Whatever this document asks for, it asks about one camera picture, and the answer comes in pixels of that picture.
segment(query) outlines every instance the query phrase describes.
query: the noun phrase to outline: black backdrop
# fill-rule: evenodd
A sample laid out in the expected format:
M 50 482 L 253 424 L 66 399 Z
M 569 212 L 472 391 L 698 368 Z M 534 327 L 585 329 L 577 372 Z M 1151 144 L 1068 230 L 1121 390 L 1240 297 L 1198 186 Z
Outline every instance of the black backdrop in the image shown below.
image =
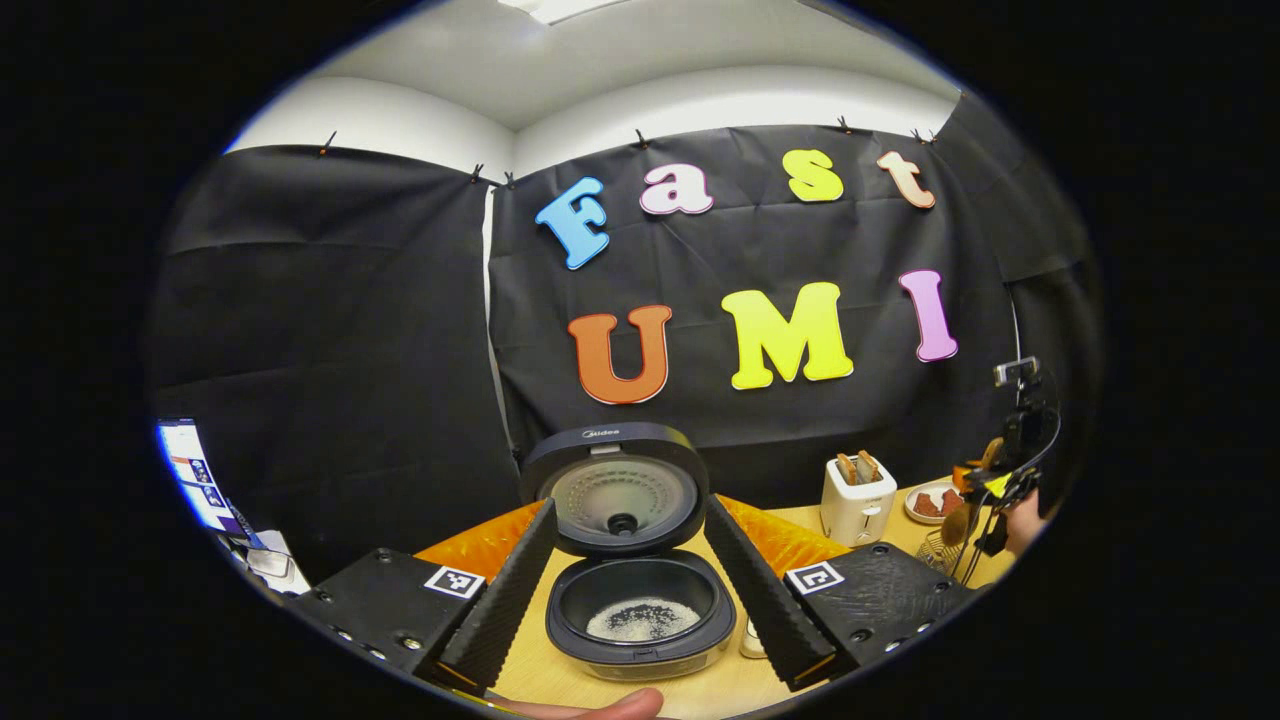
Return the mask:
M 782 156 L 818 149 L 844 195 L 803 202 L 787 187 Z M 877 167 L 884 152 L 915 163 L 932 209 L 902 199 Z M 639 197 L 649 169 L 689 163 L 707 176 L 714 206 L 703 214 L 649 215 Z M 582 177 L 604 183 L 609 245 L 576 270 L 538 211 Z M 936 143 L 828 127 L 753 127 L 694 132 L 577 158 L 497 190 L 490 333 L 507 418 L 527 450 L 567 428 L 650 420 L 685 432 L 708 462 L 713 488 L 767 507 L 817 502 L 822 468 L 836 452 L 865 448 L 900 486 L 950 473 L 980 454 L 1012 406 L 992 368 L 1015 359 L 1011 296 L 1021 352 L 1036 354 L 1079 425 L 1101 380 L 1098 297 L 1078 215 L 1041 163 L 972 96 L 961 99 Z M 955 356 L 922 363 L 914 307 L 899 275 L 933 269 Z M 776 379 L 737 391 L 733 318 L 721 299 L 759 290 L 783 316 L 812 282 L 837 300 L 851 375 Z M 672 307 L 668 379 L 652 400 L 605 405 L 579 382 L 567 325 L 608 313 L 614 372 L 640 370 L 639 332 L 627 314 Z
M 486 184 L 343 149 L 259 147 L 193 184 L 160 264 L 159 415 L 312 582 L 517 505 L 489 372 Z

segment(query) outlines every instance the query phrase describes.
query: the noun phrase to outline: white toaster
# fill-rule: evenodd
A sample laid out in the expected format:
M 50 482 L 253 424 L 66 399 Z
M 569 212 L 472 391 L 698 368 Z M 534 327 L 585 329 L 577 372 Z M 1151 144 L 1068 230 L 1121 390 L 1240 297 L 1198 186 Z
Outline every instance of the white toaster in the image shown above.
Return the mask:
M 819 515 L 822 532 L 828 538 L 847 547 L 881 539 L 893 507 L 897 483 L 883 465 L 879 465 L 879 473 L 881 479 L 874 483 L 851 486 L 840 475 L 836 459 L 827 461 Z

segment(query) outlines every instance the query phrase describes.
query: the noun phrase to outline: letter f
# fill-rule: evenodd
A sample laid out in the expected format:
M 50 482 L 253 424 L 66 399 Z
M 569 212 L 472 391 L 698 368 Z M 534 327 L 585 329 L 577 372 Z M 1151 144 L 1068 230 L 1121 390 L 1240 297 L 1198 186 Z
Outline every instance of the letter f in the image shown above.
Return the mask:
M 561 245 L 568 252 L 564 265 L 570 270 L 576 270 L 585 265 L 588 260 L 595 258 L 609 243 L 608 234 L 603 232 L 594 233 L 586 227 L 588 223 L 595 227 L 604 225 L 604 208 L 600 208 L 600 204 L 595 199 L 585 197 L 595 195 L 602 190 L 604 190 L 604 183 L 595 178 L 585 177 L 573 183 L 573 187 L 564 191 L 559 197 L 552 200 L 534 217 L 538 224 L 552 228 L 552 232 L 559 238 Z M 575 210 L 573 201 L 579 197 L 581 197 L 581 201 L 579 201 L 579 209 Z

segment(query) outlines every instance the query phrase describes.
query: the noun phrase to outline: rice cooker lid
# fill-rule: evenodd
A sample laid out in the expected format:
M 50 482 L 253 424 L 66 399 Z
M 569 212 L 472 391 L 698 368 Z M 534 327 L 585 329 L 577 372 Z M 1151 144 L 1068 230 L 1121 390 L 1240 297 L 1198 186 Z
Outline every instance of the rice cooker lid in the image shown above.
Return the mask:
M 631 557 L 673 548 L 698 533 L 707 469 L 680 430 L 613 423 L 557 433 L 529 454 L 525 502 L 550 497 L 557 547 L 582 557 Z

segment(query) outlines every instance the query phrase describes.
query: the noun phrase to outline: ceiling light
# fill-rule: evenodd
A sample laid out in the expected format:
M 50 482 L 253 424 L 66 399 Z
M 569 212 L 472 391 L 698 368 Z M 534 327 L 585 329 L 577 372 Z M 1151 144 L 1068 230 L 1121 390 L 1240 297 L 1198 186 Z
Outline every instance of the ceiling light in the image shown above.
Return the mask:
M 529 13 L 535 20 L 553 26 L 588 10 L 614 5 L 622 0 L 498 0 Z

